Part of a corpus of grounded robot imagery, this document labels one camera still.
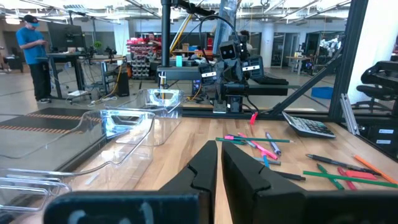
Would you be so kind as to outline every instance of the black chair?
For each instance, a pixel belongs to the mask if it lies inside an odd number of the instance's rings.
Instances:
[[[356,89],[371,100],[360,101],[352,105],[353,110],[374,110],[391,111],[391,109],[376,100],[391,101],[398,99],[398,63],[397,62],[378,62],[375,66],[367,69],[361,76],[364,84],[374,86],[359,85]]]

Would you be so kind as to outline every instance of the black pen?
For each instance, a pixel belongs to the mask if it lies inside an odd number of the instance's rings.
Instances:
[[[355,171],[360,171],[360,172],[367,172],[367,173],[374,174],[374,175],[381,175],[380,173],[374,172],[371,169],[357,167],[357,166],[354,166],[354,165],[346,164],[344,162],[339,162],[339,161],[336,161],[336,160],[333,160],[333,159],[329,159],[329,158],[326,158],[326,157],[317,156],[317,155],[313,155],[313,154],[306,154],[306,156],[311,158],[311,159],[313,159],[313,160],[316,160],[316,161],[321,161],[321,162],[326,162],[326,163],[329,163],[329,164],[338,165],[338,166],[341,166],[341,167],[344,167],[344,168],[347,168],[347,169],[350,169],[350,170],[355,170]]]

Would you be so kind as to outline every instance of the white column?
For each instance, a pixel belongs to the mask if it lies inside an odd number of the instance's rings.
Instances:
[[[356,90],[358,85],[362,85],[361,75],[365,70],[378,61],[390,60],[398,34],[397,8],[396,0],[368,2],[348,88],[351,103],[369,100],[369,97]]]
[[[264,68],[269,68],[272,59],[272,44],[274,43],[274,24],[263,23],[262,25],[260,55]]]
[[[113,24],[113,34],[118,55],[127,54],[127,40],[130,38],[129,34],[129,22],[120,20],[120,24]]]

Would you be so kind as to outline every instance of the clear plastic container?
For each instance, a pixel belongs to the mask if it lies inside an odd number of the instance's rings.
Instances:
[[[72,190],[132,190],[152,162],[154,118],[145,111],[89,111],[75,129],[50,143],[20,157],[0,156],[17,164],[0,165],[0,220],[36,223],[32,215],[40,217],[53,198]],[[45,169],[48,158],[69,151],[93,155],[71,172]],[[23,159],[37,162],[33,168],[18,164]]]
[[[105,108],[154,113],[156,115],[154,144],[158,146],[166,142],[174,129],[181,123],[183,95],[182,90],[140,90],[135,100],[116,107],[105,105]]]

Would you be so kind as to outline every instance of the blue shirt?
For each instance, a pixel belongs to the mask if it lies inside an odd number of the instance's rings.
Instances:
[[[37,30],[30,30],[26,27],[19,29],[17,32],[17,40],[19,45],[25,45],[36,40],[44,40],[43,35]],[[43,45],[36,45],[29,49],[24,49],[26,63],[28,65],[39,63],[36,57],[46,57]]]

